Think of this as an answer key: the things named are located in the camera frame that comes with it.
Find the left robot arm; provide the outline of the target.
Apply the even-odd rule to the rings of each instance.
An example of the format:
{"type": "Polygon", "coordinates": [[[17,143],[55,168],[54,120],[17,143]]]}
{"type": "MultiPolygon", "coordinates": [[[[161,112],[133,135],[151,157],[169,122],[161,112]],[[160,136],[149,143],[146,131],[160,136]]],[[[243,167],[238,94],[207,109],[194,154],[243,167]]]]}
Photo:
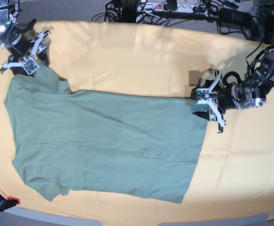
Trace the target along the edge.
{"type": "Polygon", "coordinates": [[[73,92],[69,83],[42,66],[31,81],[32,108],[43,134],[90,137],[119,135],[194,135],[206,131],[217,109],[259,107],[274,86],[274,45],[248,64],[242,80],[235,71],[207,80],[188,91],[184,75],[191,66],[207,67],[219,51],[203,34],[136,24],[95,24],[99,32],[90,45],[80,45],[83,64],[93,78],[109,77],[102,91],[73,92]]]}

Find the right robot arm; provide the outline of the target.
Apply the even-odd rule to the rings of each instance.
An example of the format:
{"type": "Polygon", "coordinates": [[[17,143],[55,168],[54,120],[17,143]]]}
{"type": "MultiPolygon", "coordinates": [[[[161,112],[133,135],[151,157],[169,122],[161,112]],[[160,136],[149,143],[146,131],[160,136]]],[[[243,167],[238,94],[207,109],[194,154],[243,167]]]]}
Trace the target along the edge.
{"type": "Polygon", "coordinates": [[[18,17],[22,9],[18,0],[0,0],[0,47],[6,49],[10,56],[2,64],[0,73],[10,69],[14,75],[23,72],[34,76],[40,64],[48,67],[47,45],[43,41],[50,31],[40,32],[34,39],[27,39],[25,34],[36,24],[33,19],[25,28],[19,28],[18,17]]]}

